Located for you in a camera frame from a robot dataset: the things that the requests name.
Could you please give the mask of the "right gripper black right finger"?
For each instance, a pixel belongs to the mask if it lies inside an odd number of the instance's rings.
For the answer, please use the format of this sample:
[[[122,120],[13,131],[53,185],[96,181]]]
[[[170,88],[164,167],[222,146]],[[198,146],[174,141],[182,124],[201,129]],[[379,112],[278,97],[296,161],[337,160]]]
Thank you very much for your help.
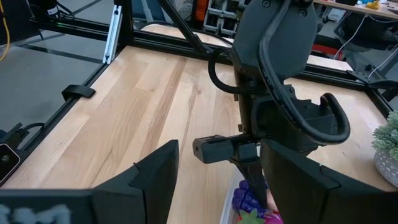
[[[323,166],[270,139],[261,164],[284,223],[397,224],[397,192]]]

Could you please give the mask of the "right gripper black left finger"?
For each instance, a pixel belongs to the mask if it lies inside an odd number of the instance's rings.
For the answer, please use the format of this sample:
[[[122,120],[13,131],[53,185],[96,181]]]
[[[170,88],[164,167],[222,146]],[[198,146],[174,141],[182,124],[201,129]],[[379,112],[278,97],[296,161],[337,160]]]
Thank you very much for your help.
[[[1,223],[166,223],[178,161],[174,139],[92,189],[2,190]]]

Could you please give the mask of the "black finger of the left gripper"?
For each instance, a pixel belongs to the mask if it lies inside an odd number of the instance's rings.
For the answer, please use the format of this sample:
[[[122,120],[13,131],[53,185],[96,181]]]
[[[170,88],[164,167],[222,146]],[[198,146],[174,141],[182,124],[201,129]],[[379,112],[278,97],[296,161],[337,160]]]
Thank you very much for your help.
[[[267,208],[266,181],[262,174],[260,160],[239,161],[236,166],[244,179],[248,181],[249,189],[259,202],[261,208]]]

